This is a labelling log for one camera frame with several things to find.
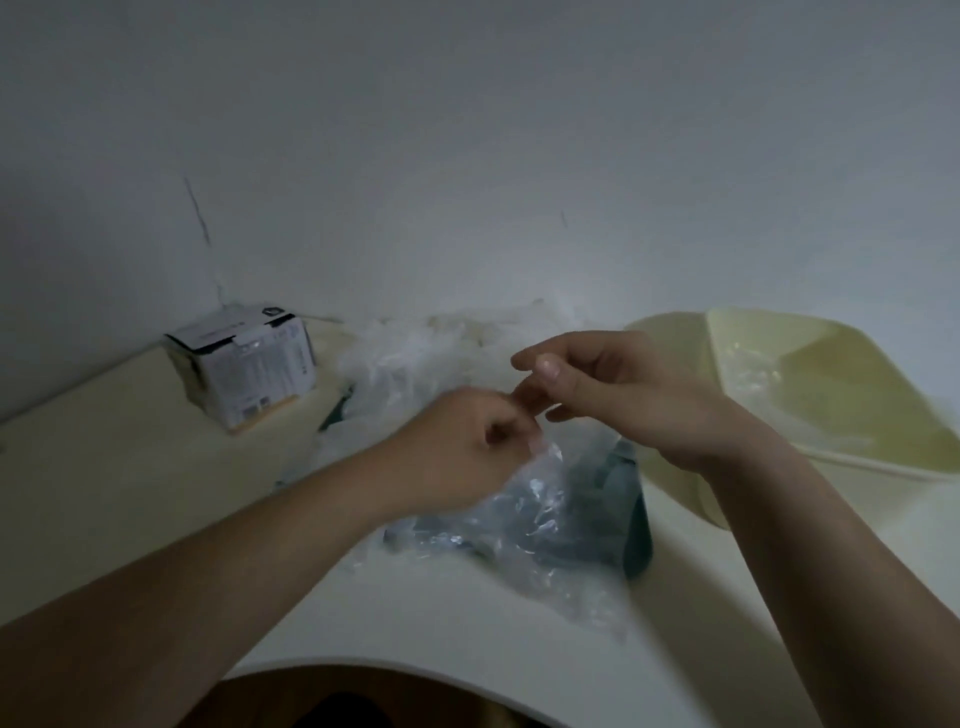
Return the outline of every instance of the cardboard box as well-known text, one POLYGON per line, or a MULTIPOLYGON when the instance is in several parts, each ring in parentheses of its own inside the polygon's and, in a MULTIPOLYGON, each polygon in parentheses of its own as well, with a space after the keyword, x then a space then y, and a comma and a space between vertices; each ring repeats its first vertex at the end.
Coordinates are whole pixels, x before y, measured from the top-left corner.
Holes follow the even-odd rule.
POLYGON ((187 398, 228 430, 313 389, 317 365, 303 321, 279 306, 232 305, 166 335, 187 398))

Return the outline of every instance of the hand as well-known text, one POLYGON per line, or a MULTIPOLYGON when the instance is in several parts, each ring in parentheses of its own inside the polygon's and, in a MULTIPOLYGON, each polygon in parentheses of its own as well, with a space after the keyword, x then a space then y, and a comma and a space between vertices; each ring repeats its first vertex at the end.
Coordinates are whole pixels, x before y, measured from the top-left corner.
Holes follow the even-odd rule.
POLYGON ((473 505, 541 447, 537 421, 511 398, 463 388, 439 397, 370 453, 390 464, 390 498, 413 515, 473 505))
POLYGON ((514 398, 550 422, 592 417, 624 437, 658 449, 674 465, 700 471, 734 454, 759 422, 733 400, 668 365, 639 331, 577 331, 514 354, 533 371, 514 398))

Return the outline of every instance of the floor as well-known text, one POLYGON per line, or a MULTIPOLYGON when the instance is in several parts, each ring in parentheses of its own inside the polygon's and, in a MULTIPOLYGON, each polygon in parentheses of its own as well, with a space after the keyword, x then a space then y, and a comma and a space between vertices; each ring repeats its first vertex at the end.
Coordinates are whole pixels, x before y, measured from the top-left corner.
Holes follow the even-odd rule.
POLYGON ((180 728, 289 728, 335 692, 373 700, 396 728, 526 728, 527 719, 471 692, 370 667, 296 667, 220 683, 180 728))

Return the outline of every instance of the wrist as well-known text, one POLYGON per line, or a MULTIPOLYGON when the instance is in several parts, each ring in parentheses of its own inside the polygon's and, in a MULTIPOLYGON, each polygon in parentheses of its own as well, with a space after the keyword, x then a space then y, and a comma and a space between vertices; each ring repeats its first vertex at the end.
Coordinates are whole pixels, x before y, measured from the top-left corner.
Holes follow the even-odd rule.
POLYGON ((400 518, 391 492, 396 474, 379 445, 346 457, 311 476, 325 501, 367 531, 400 518))
POLYGON ((771 426, 743 406, 729 398, 727 405, 720 445, 704 458, 700 475, 741 472, 766 457, 776 456, 784 448, 792 449, 771 426))

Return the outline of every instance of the crack in wall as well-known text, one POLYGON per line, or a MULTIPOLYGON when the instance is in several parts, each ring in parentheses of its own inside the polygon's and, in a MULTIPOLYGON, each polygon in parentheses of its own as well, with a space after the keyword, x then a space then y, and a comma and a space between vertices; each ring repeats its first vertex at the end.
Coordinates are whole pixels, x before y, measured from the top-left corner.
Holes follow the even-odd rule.
POLYGON ((214 258, 213 241, 210 239, 210 228, 207 226, 204 214, 200 210, 200 203, 197 202, 197 196, 193 193, 193 185, 190 184, 190 178, 186 175, 183 176, 183 186, 186 187, 186 193, 190 196, 190 202, 193 203, 193 211, 197 215, 197 222, 200 223, 200 230, 203 233, 204 244, 206 245, 206 267, 210 274, 210 279, 217 289, 217 303, 223 308, 227 305, 227 289, 220 280, 220 275, 217 273, 217 261, 214 258))

